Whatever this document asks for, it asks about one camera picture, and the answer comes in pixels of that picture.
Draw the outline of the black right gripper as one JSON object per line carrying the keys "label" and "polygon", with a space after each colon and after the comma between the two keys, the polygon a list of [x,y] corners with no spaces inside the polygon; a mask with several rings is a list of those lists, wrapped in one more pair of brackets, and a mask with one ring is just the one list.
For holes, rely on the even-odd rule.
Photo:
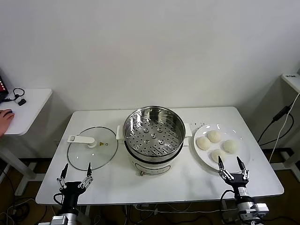
{"label": "black right gripper", "polygon": [[248,190],[246,185],[249,181],[249,170],[246,169],[244,163],[239,157],[236,157],[238,161],[238,165],[241,170],[241,174],[233,173],[230,174],[225,168],[223,161],[220,156],[218,156],[218,174],[220,177],[227,182],[233,188],[234,197],[235,198],[242,198],[248,196]]}

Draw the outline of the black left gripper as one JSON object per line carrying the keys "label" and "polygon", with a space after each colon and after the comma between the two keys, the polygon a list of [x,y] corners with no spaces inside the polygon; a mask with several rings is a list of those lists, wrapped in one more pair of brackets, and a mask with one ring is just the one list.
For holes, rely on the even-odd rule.
{"label": "black left gripper", "polygon": [[77,206],[78,198],[83,193],[83,189],[87,189],[93,181],[91,162],[89,162],[86,177],[82,182],[69,181],[65,183],[67,171],[68,163],[66,163],[64,169],[61,171],[60,177],[57,178],[57,183],[60,186],[60,192],[63,194],[62,208],[72,209]]}

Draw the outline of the person's bare hand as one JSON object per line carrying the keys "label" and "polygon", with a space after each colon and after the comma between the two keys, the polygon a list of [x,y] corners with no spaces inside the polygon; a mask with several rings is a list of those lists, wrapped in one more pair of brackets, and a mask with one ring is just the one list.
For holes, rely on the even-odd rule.
{"label": "person's bare hand", "polygon": [[11,109],[0,111],[0,136],[3,136],[8,130],[15,114]]}

